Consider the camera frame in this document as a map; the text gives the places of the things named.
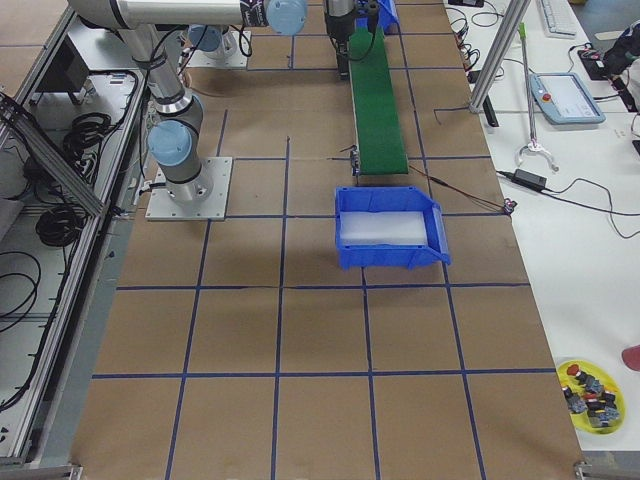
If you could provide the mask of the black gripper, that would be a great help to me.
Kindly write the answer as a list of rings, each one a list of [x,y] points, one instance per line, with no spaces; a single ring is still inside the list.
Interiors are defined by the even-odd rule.
[[[350,78],[348,41],[355,31],[357,7],[354,0],[324,0],[326,32],[336,50],[339,78]]]

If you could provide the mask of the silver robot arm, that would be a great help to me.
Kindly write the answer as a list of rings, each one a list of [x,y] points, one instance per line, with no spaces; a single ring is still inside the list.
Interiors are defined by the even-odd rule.
[[[211,58],[231,56],[237,50],[237,41],[228,26],[190,25],[188,38],[192,46]]]
[[[197,154],[203,107],[168,59],[158,25],[271,27],[293,36],[304,27],[305,1],[71,1],[81,19],[117,31],[148,75],[160,123],[148,146],[165,176],[169,196],[189,204],[205,199],[215,181]]]

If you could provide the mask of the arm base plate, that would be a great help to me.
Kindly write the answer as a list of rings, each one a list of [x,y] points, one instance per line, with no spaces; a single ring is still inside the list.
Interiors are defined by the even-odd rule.
[[[145,218],[149,221],[224,221],[233,159],[207,157],[199,175],[189,183],[168,181],[158,168],[155,182],[164,186],[150,193]]]
[[[195,47],[188,54],[187,66],[192,68],[245,69],[251,50],[251,33],[233,28],[192,25],[188,38]]]

